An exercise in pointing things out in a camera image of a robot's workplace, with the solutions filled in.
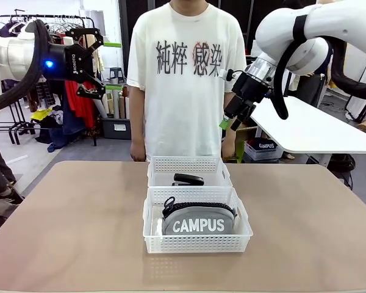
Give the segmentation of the person's right hand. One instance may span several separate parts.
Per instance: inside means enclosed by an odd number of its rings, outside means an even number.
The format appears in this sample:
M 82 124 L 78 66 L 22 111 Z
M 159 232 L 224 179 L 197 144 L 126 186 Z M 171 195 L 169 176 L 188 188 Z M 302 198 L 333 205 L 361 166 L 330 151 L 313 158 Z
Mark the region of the person's right hand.
M 146 149 L 144 141 L 132 141 L 130 155 L 134 162 L 146 162 Z

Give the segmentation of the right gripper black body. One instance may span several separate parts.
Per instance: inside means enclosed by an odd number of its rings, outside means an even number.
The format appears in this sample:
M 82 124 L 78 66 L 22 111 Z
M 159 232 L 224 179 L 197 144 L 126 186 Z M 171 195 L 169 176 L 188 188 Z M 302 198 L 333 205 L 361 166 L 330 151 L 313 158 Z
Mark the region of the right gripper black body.
M 235 93 L 242 101 L 250 101 L 252 103 L 260 103 L 271 90 L 271 87 L 262 82 L 257 81 L 247 73 L 241 72 L 232 87 Z

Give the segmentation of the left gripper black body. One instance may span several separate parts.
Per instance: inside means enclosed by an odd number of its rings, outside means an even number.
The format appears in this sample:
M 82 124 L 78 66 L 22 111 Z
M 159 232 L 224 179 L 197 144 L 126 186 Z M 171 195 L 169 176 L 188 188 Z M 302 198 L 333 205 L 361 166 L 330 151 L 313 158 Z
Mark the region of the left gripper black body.
M 78 44 L 49 44 L 46 78 L 84 83 L 94 78 L 92 53 Z

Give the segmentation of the person's left hand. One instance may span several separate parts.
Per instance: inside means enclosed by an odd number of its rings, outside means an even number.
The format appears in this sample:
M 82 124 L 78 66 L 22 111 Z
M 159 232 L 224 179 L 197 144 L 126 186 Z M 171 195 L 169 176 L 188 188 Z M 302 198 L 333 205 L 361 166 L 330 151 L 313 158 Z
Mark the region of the person's left hand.
M 224 162 L 235 158 L 235 142 L 223 141 L 221 146 L 221 155 Z

